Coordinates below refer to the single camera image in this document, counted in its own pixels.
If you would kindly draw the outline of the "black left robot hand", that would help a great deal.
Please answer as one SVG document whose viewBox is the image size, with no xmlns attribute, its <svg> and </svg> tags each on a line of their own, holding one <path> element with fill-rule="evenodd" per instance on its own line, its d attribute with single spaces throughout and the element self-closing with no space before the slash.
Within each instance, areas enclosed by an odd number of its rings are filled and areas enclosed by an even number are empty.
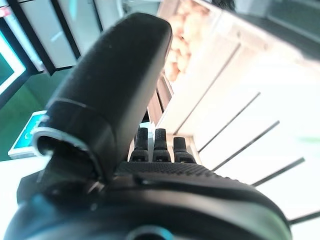
<svg viewBox="0 0 320 240">
<path fill-rule="evenodd" d="M 292 238 L 274 202 L 197 164 L 182 137 L 171 162 L 159 129 L 148 159 L 139 125 L 172 38 L 164 19 L 133 13 L 81 57 L 32 131 L 49 162 L 21 179 L 6 240 Z"/>
</svg>

